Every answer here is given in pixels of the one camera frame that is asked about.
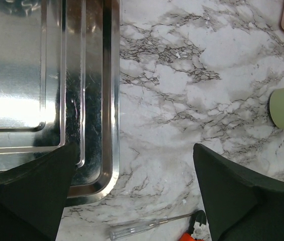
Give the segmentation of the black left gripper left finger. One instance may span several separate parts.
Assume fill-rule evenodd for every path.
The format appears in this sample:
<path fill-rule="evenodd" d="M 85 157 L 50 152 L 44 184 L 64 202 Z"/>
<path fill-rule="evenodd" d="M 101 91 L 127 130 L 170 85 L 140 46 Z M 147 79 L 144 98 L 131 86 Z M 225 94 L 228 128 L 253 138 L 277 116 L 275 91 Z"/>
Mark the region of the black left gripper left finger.
<path fill-rule="evenodd" d="M 56 239 L 76 163 L 71 143 L 0 173 L 0 240 Z"/>

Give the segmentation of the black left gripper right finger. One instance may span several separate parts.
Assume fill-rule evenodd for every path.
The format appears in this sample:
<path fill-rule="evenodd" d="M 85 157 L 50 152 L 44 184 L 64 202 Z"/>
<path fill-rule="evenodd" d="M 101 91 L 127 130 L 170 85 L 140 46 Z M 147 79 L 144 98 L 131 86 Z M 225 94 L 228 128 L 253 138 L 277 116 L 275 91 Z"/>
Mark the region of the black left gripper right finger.
<path fill-rule="evenodd" d="M 212 240 L 284 240 L 284 182 L 202 144 L 193 159 Z"/>

